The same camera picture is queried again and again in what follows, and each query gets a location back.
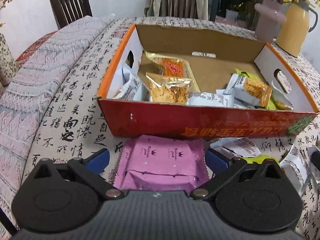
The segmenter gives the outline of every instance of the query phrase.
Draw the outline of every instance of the cardboard box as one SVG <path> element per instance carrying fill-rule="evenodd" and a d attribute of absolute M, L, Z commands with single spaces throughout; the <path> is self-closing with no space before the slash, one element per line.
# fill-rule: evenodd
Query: cardboard box
<path fill-rule="evenodd" d="M 295 111 L 237 109 L 114 100 L 123 85 L 122 64 L 129 52 L 132 69 L 143 76 L 151 62 L 143 50 L 177 56 L 190 62 L 202 92 L 225 88 L 235 68 L 254 73 L 281 90 L 275 71 L 292 85 L 287 97 Z M 192 56 L 193 51 L 216 58 Z M 318 108 L 300 78 L 269 45 L 213 30 L 132 25 L 119 45 L 97 93 L 98 103 L 114 136 L 142 134 L 170 138 L 275 137 L 297 135 Z"/>

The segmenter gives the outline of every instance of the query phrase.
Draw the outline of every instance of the calligraphy print tablecloth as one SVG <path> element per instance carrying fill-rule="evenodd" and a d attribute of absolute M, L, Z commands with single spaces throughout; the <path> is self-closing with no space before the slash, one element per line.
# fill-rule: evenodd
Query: calligraphy print tablecloth
<path fill-rule="evenodd" d="M 41 158 L 47 157 L 55 163 L 64 163 L 72 157 L 86 158 L 106 147 L 110 151 L 110 164 L 101 176 L 113 183 L 126 139 L 112 136 L 97 104 L 96 93 L 117 46 L 133 23 L 206 28 L 255 39 L 253 32 L 249 30 L 195 19 L 147 17 L 114 21 L 84 52 L 54 96 L 33 141 L 23 179 Z M 320 74 L 304 57 L 294 58 L 275 44 L 274 47 L 302 79 L 320 106 Z M 278 159 L 295 144 L 307 159 L 307 149 L 315 144 L 318 130 L 317 117 L 297 138 L 259 138 L 252 141 L 263 154 Z M 313 239 L 320 228 L 319 196 L 318 185 L 310 181 L 302 196 L 303 213 L 296 228 L 306 239 Z"/>

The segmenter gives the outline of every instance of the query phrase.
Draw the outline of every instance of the box handle hole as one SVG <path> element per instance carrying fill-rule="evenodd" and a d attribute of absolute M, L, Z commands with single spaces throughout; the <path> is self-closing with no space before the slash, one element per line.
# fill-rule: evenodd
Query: box handle hole
<path fill-rule="evenodd" d="M 292 90 L 292 86 L 288 78 L 285 76 L 285 74 L 280 70 L 276 69 L 274 71 L 274 77 L 276 78 L 277 82 L 281 86 L 284 93 L 289 94 Z"/>
<path fill-rule="evenodd" d="M 128 54 L 128 56 L 127 56 L 127 59 L 125 60 L 125 63 L 126 63 L 130 68 L 132 68 L 133 62 L 134 62 L 133 53 L 132 53 L 132 51 L 129 51 L 129 54 Z"/>

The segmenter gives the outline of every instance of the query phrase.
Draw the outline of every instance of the pink patterned cloth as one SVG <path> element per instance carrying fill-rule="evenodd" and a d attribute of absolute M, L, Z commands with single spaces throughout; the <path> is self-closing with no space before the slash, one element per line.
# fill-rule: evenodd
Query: pink patterned cloth
<path fill-rule="evenodd" d="M 11 221 L 11 202 L 42 117 L 74 63 L 108 23 L 83 17 L 59 30 L 24 63 L 0 98 L 0 206 Z M 1 233 L 2 239 L 9 236 Z"/>
<path fill-rule="evenodd" d="M 41 37 L 39 40 L 31 44 L 17 59 L 16 63 L 23 65 L 28 61 L 28 59 L 44 44 L 48 39 L 52 37 L 57 31 L 48 33 L 45 36 Z"/>

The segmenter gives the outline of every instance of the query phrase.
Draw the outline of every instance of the wooden chair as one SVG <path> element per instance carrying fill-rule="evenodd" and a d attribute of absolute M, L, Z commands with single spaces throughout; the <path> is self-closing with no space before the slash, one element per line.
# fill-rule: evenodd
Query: wooden chair
<path fill-rule="evenodd" d="M 86 15 L 92 16 L 89 0 L 50 0 L 59 29 Z"/>
<path fill-rule="evenodd" d="M 159 16 L 198 18 L 196 0 L 161 0 Z"/>

